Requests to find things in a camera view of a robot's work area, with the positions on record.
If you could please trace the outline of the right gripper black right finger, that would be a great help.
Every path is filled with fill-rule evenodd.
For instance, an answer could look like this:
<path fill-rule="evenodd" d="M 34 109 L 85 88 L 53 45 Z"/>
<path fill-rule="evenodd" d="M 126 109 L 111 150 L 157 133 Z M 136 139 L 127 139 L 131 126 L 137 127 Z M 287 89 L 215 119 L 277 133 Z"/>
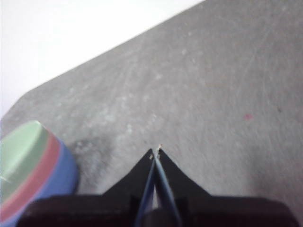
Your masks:
<path fill-rule="evenodd" d="M 172 212 L 186 213 L 191 198 L 211 196 L 210 193 L 190 179 L 164 152 L 162 147 L 157 149 L 155 166 L 160 200 Z"/>

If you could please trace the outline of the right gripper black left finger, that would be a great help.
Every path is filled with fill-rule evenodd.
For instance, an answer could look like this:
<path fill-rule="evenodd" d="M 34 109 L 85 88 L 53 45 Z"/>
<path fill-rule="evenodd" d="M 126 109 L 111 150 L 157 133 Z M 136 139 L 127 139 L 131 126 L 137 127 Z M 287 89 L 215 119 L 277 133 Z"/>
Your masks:
<path fill-rule="evenodd" d="M 153 163 L 153 150 L 149 149 L 128 174 L 102 195 L 102 207 L 109 210 L 137 209 Z"/>

